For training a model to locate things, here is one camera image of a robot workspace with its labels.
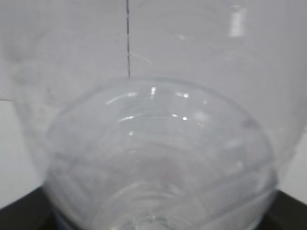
curved glass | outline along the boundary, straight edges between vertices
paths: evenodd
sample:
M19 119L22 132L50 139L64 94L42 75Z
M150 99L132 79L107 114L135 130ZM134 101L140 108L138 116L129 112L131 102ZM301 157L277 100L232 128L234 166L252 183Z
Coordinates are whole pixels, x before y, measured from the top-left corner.
M252 229L306 121L305 0L2 0L27 146L83 229Z

thin dark line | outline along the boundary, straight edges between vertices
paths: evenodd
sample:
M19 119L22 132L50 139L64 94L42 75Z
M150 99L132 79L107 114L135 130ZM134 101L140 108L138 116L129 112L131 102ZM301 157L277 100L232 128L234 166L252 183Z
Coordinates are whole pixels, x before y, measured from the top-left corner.
M127 11L127 61L128 61L128 77L130 77L130 25L129 25L129 0L126 0L126 11Z

transparent glass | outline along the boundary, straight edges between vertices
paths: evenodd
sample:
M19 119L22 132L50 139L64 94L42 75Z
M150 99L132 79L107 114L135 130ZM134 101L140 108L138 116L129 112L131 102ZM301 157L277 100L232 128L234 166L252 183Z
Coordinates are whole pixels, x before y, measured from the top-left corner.
M252 230L306 114L305 0L2 0L50 200L84 230Z

black surface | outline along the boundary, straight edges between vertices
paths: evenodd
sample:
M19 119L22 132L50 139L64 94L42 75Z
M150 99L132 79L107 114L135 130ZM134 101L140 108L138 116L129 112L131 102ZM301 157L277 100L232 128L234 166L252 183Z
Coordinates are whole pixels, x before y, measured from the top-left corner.
M56 230L50 203L42 189L1 209L0 230ZM257 230L307 230L307 206L279 192Z

white surface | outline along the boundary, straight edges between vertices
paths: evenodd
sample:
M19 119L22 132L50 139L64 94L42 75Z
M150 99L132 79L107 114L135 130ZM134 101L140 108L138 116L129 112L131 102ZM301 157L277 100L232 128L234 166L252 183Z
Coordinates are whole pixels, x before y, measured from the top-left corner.
M307 204L307 134L303 136L297 148L297 155L281 189Z
M307 204L307 134L298 146L282 189ZM0 208L37 188L40 183L25 150L12 103L0 101Z
M11 102L0 101L0 208L39 186Z

